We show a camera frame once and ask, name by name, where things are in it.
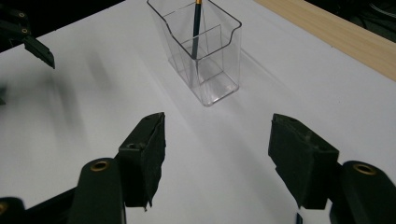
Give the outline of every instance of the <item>white table surface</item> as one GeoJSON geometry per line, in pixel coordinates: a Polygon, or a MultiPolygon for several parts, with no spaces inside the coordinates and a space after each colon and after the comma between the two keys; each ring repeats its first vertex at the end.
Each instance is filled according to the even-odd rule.
{"type": "MultiPolygon", "coordinates": [[[[296,202],[267,155],[274,113],[298,119],[396,182],[396,83],[251,0],[215,0],[240,20],[240,89],[203,107],[166,61],[145,0],[126,0],[0,54],[0,197],[27,208],[114,157],[146,115],[164,112],[166,157],[153,207],[128,223],[294,223],[296,202]]],[[[302,209],[304,223],[330,223],[302,209]]]]}

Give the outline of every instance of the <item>clear plastic container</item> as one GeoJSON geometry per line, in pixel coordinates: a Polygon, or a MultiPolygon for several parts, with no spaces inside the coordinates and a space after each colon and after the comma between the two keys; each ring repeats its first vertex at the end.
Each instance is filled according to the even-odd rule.
{"type": "Polygon", "coordinates": [[[239,89],[239,20],[210,0],[202,0],[199,34],[194,36],[194,0],[147,3],[169,63],[202,105],[213,105],[239,89]]]}

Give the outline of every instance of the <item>dark background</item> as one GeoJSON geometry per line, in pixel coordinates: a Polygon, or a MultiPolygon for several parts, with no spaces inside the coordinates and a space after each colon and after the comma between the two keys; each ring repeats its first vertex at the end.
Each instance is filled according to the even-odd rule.
{"type": "MultiPolygon", "coordinates": [[[[0,4],[25,12],[29,18],[32,36],[39,37],[123,1],[0,0],[0,4]]],[[[0,52],[12,48],[7,41],[1,43],[0,52]]]]}
{"type": "Polygon", "coordinates": [[[305,0],[396,43],[396,0],[305,0]],[[372,6],[393,14],[387,16],[372,6]]]}

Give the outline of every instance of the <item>wooden board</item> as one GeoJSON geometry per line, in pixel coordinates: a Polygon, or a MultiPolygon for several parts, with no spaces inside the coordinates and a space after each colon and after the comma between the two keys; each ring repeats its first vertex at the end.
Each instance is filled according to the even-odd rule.
{"type": "Polygon", "coordinates": [[[396,43],[304,0],[255,0],[255,2],[396,81],[396,43]]]}

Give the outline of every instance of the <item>transparent pen holder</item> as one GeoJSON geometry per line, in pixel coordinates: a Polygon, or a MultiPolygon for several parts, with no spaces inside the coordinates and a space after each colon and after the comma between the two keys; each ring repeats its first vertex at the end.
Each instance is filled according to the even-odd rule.
{"type": "Polygon", "coordinates": [[[240,21],[202,0],[199,34],[193,36],[195,1],[147,3],[169,63],[202,105],[213,105],[239,89],[240,21]]]}

